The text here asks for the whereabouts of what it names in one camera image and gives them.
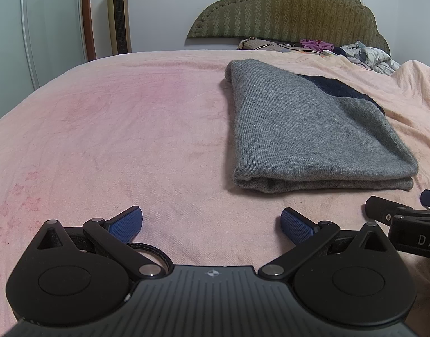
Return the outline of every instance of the wooden door frame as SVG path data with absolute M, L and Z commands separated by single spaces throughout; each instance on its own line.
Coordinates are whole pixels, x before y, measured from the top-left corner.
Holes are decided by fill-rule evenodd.
M 87 60 L 95 60 L 95 43 L 93 40 L 93 26 L 92 26 L 92 9 L 90 0 L 81 0 L 82 7 L 82 25 L 84 30 L 85 50 L 87 53 Z

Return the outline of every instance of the navy blue fabric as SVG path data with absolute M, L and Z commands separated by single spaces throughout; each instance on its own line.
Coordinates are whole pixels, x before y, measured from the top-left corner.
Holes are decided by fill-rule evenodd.
M 383 115 L 385 115 L 384 109 L 382 109 L 382 107 L 380 107 L 379 104 L 375 102 L 372 98 L 370 98 L 368 95 L 358 92 L 357 90 L 353 89 L 352 87 L 349 87 L 345 83 L 339 80 L 335 80 L 335 78 L 326 78 L 323 76 L 306 76 L 303 74 L 301 74 L 300 76 L 317 85 L 318 88 L 322 89 L 322 91 L 324 91 L 328 95 L 337 97 L 354 97 L 356 99 L 364 99 L 370 101 L 374 105 L 376 105 L 376 107 L 382 112 Z
M 342 56 L 345 56 L 346 58 L 348 58 L 348 56 L 346 55 L 346 52 L 343 49 L 341 49 L 341 48 L 334 47 L 333 52 L 335 54 L 338 54 L 339 56 L 342 55 Z

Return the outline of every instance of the purple clothing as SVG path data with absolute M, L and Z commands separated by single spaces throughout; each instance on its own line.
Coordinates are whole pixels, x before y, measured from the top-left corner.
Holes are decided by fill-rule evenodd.
M 334 45 L 330 43 L 323 42 L 322 40 L 301 40 L 300 43 L 304 48 L 310 48 L 317 52 L 322 52 L 323 50 L 333 51 Z

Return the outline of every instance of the pile of clothes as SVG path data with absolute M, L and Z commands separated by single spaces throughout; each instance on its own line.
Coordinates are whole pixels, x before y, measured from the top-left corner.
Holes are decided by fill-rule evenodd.
M 242 40 L 238 49 L 279 52 L 299 51 L 320 56 L 344 56 L 355 65 L 388 76 L 400 67 L 400 64 L 392 60 L 383 50 L 367 47 L 360 41 L 342 47 L 334 47 L 333 44 L 322 40 L 301 40 L 300 42 L 284 43 L 252 37 Z

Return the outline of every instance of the black cable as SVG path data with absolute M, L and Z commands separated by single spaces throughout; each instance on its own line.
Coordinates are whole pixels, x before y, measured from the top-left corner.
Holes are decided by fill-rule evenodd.
M 150 244 L 146 243 L 137 243 L 137 242 L 129 242 L 127 243 L 129 247 L 132 249 L 138 249 L 140 251 L 145 251 L 153 254 L 157 258 L 163 261 L 165 266 L 167 267 L 166 273 L 169 274 L 171 271 L 173 271 L 173 267 L 175 266 L 171 258 L 168 257 L 168 255 L 163 252 L 162 250 L 158 249 L 157 247 L 151 246 Z

